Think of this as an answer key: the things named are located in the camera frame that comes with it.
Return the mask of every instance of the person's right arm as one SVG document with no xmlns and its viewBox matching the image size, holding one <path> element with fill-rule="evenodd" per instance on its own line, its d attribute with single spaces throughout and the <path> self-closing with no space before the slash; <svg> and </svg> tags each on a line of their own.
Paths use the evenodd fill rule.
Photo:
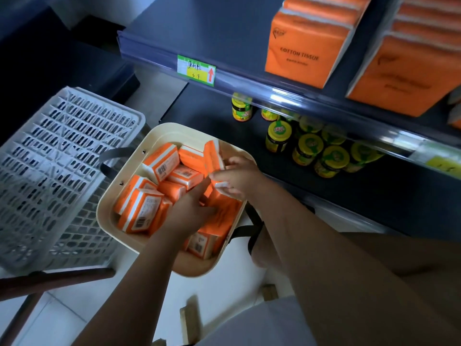
<svg viewBox="0 0 461 346">
<path fill-rule="evenodd" d="M 461 333 L 383 264 L 253 163 L 230 162 L 210 178 L 227 181 L 261 214 L 319 346 L 461 345 Z"/>
</svg>

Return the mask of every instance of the person's left arm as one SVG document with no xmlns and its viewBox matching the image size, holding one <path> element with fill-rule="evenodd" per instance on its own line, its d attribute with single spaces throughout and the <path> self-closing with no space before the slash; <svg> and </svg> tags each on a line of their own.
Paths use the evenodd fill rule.
<svg viewBox="0 0 461 346">
<path fill-rule="evenodd" d="M 151 345 L 177 253 L 215 212 L 199 205 L 209 184 L 205 179 L 173 206 L 163 226 L 72 346 Z"/>
</svg>

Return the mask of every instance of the hand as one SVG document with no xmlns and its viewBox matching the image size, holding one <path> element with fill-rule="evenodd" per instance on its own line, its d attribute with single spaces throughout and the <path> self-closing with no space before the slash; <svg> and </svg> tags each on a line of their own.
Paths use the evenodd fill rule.
<svg viewBox="0 0 461 346">
<path fill-rule="evenodd" d="M 210 182 L 207 177 L 181 197 L 168 212 L 160 230 L 164 229 L 184 240 L 197 232 L 216 213 L 216 208 L 204 207 L 199 203 Z"/>
<path fill-rule="evenodd" d="M 269 182 L 256 164 L 247 158 L 233 156 L 224 162 L 228 165 L 226 170 L 215 171 L 209 176 L 214 181 L 227 182 L 230 193 L 243 194 L 244 198 L 252 202 L 252 198 L 262 190 L 263 184 Z"/>
</svg>

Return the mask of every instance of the basket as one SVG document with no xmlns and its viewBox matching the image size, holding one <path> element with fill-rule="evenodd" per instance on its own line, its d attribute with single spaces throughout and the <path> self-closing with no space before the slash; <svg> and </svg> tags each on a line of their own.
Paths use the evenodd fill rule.
<svg viewBox="0 0 461 346">
<path fill-rule="evenodd" d="M 178 147 L 185 144 L 194 149 L 203 150 L 205 143 L 211 139 L 214 139 L 214 137 L 189 127 L 176 123 L 164 123 L 153 128 L 144 138 L 142 143 L 136 148 L 136 150 L 130 151 L 126 148 L 123 148 L 121 149 L 121 154 L 119 154 L 117 150 L 111 151 L 112 157 L 122 155 L 126 156 L 127 153 L 133 153 L 122 167 L 120 172 L 116 175 L 114 174 L 114 180 L 110 184 L 109 188 L 107 188 L 107 191 L 101 197 L 101 200 L 98 204 L 96 216 L 101 228 L 126 247 L 130 248 L 136 253 L 141 252 L 148 240 L 147 235 L 142 233 L 127 234 L 120 231 L 117 228 L 118 215 L 115 214 L 112 210 L 115 201 L 124 188 L 124 185 L 127 184 L 127 182 L 134 174 L 146 176 L 140 167 L 142 161 L 145 157 L 150 155 L 163 144 L 171 142 L 176 144 Z M 253 157 L 249 153 L 235 147 L 234 145 L 220 141 L 220 146 L 223 158 L 225 159 L 234 155 L 241 155 L 254 161 Z M 199 277 L 209 272 L 219 261 L 237 226 L 240 216 L 244 211 L 245 204 L 246 201 L 244 201 L 242 204 L 239 213 L 235 218 L 235 221 L 224 242 L 224 245 L 217 256 L 208 260 L 202 260 L 188 252 L 180 251 L 174 262 L 173 271 L 184 277 Z"/>
<path fill-rule="evenodd" d="M 144 124 L 140 112 L 81 88 L 49 99 L 0 148 L 0 265 L 23 275 L 101 263 L 113 248 L 95 223 L 108 185 L 99 154 L 129 145 Z M 81 236 L 64 235 L 78 218 Z"/>
</svg>

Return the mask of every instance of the person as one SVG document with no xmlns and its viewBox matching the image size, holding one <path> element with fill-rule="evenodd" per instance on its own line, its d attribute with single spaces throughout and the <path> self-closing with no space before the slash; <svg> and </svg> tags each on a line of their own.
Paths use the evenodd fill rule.
<svg viewBox="0 0 461 346">
<path fill-rule="evenodd" d="M 227 163 L 210 178 L 258 210 L 266 229 L 253 260 L 285 272 L 295 297 L 247 309 L 198 345 L 461 345 L 458 243 L 341 234 L 254 163 Z M 215 211 L 199 205 L 209 183 L 173 206 L 74 346 L 151 344 L 175 257 Z"/>
</svg>

